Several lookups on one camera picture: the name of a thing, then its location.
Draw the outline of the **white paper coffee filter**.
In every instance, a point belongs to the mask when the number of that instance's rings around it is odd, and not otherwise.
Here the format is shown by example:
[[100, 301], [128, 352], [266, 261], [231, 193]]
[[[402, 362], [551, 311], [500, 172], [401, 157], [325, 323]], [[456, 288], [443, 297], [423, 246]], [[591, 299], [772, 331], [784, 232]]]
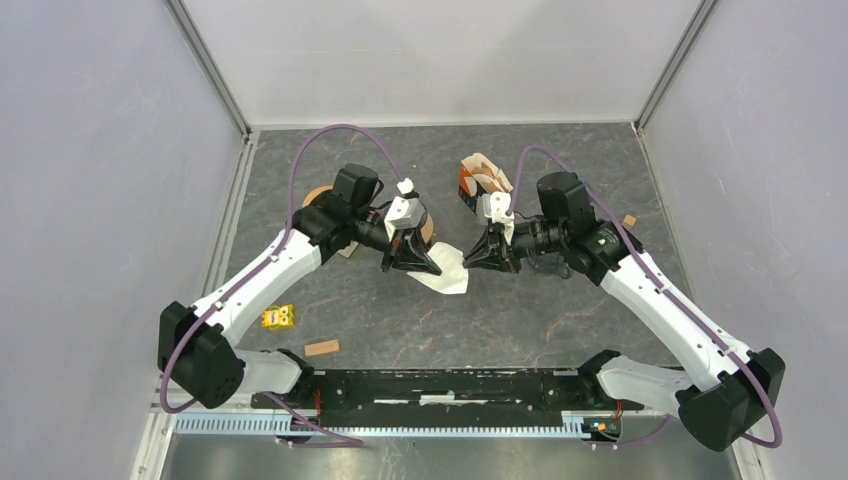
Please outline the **white paper coffee filter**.
[[444, 243], [436, 242], [428, 255], [441, 269], [441, 273], [407, 272], [406, 275], [443, 295], [463, 295], [469, 285], [469, 271], [463, 266], [463, 252]]

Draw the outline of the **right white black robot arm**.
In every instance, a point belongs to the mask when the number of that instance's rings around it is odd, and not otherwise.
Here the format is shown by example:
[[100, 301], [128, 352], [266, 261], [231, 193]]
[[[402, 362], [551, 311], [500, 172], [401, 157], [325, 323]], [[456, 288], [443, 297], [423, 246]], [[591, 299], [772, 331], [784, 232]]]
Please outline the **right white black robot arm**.
[[465, 266], [516, 273], [525, 258], [558, 255], [633, 312], [679, 362], [670, 369], [602, 351], [578, 370], [585, 405], [641, 404], [679, 420], [716, 452], [775, 418], [786, 370], [777, 352], [754, 351], [712, 321], [577, 175], [548, 174], [536, 190], [541, 213], [518, 222], [509, 193], [494, 190], [488, 177], [461, 175], [459, 196], [486, 225]]

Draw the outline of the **orange coffee filter box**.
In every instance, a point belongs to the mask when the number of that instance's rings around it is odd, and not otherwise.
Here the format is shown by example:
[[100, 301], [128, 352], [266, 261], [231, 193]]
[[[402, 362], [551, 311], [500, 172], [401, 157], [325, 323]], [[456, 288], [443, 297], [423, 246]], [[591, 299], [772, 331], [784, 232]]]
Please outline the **orange coffee filter box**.
[[506, 173], [484, 154], [475, 152], [460, 162], [458, 195], [473, 212], [478, 212], [484, 194], [511, 193], [513, 185]]

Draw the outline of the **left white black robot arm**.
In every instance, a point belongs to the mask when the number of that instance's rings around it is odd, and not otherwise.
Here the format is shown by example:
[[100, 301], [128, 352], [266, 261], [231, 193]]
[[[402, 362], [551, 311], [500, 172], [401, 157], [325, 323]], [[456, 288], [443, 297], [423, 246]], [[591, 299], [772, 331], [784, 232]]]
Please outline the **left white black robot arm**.
[[167, 402], [171, 382], [208, 409], [237, 393], [276, 393], [290, 407], [306, 405], [314, 381], [292, 355], [241, 351], [237, 345], [286, 290], [353, 242], [380, 252], [384, 271], [443, 274], [421, 232], [426, 213], [413, 182], [398, 183], [399, 194], [386, 213], [372, 209], [379, 182], [373, 170], [346, 165], [332, 188], [295, 211], [290, 225], [233, 278], [189, 306], [174, 301], [162, 311], [158, 362], [164, 410], [178, 410]]

